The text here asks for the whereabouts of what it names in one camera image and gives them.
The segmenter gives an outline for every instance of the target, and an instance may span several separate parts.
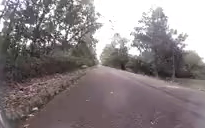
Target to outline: road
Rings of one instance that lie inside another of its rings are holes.
[[[29,128],[205,128],[205,93],[99,66],[25,124]]]

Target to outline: green leaves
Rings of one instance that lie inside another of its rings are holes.
[[[165,71],[170,72],[172,69],[175,73],[175,67],[182,60],[183,42],[187,34],[177,34],[177,30],[170,29],[168,26],[168,17],[163,9],[158,7],[150,9],[149,12],[143,13],[134,28],[133,47],[136,47],[140,53],[150,53],[153,57],[152,62],[154,73]]]
[[[112,42],[103,49],[101,61],[103,65],[121,68],[128,62],[128,40],[116,33]]]
[[[0,20],[4,23],[2,35],[6,35],[2,38],[13,40],[17,47],[30,44],[32,55],[44,53],[46,44],[62,44],[63,49],[77,44],[101,27],[91,1],[5,0],[2,4]]]

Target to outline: rock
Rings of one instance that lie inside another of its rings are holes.
[[[38,107],[34,107],[32,111],[38,111]]]
[[[29,124],[25,124],[23,127],[28,128],[29,126],[30,126]]]
[[[88,66],[87,65],[82,65],[81,68],[88,68]]]
[[[29,116],[29,117],[33,117],[33,116],[34,116],[34,114],[29,114],[28,116]]]

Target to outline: white sky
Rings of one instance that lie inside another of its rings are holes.
[[[205,61],[205,0],[95,0],[94,3],[104,24],[95,35],[99,40],[98,57],[115,32],[132,39],[130,33],[142,12],[160,6],[169,17],[170,27],[189,35],[186,49],[195,50]]]

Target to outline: tree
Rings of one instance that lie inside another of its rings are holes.
[[[72,58],[73,66],[80,65],[78,60],[86,60],[85,64],[96,61],[97,41],[93,34],[102,24],[97,22],[100,14],[96,13],[92,0],[3,0],[2,6],[0,63],[7,74],[22,76],[19,73],[24,71],[25,75],[30,74],[31,71],[23,70],[25,66],[31,69],[35,66],[33,72],[39,73],[43,71],[40,64],[57,64],[67,69],[65,65],[70,64],[67,57]]]
[[[186,51],[184,63],[186,71],[191,76],[197,77],[201,74],[203,69],[202,58],[195,51]]]
[[[133,47],[140,53],[152,54],[152,67],[155,76],[172,74],[175,77],[176,62],[180,60],[186,34],[177,35],[177,31],[168,26],[168,17],[163,9],[158,7],[143,13],[142,19],[132,32],[134,36]]]
[[[125,66],[128,62],[127,42],[128,40],[126,38],[122,38],[116,33],[111,44],[106,45],[101,54],[102,64],[125,70]]]
[[[2,4],[4,51],[14,47],[20,51],[27,44],[31,56],[44,54],[47,46],[56,44],[64,50],[101,27],[91,1],[4,0]]]
[[[129,61],[126,64],[126,67],[135,73],[152,75],[153,72],[151,70],[152,68],[151,63],[150,63],[149,58],[147,58],[150,56],[148,54],[144,54],[144,55],[145,56],[129,55],[129,59],[128,59]]]

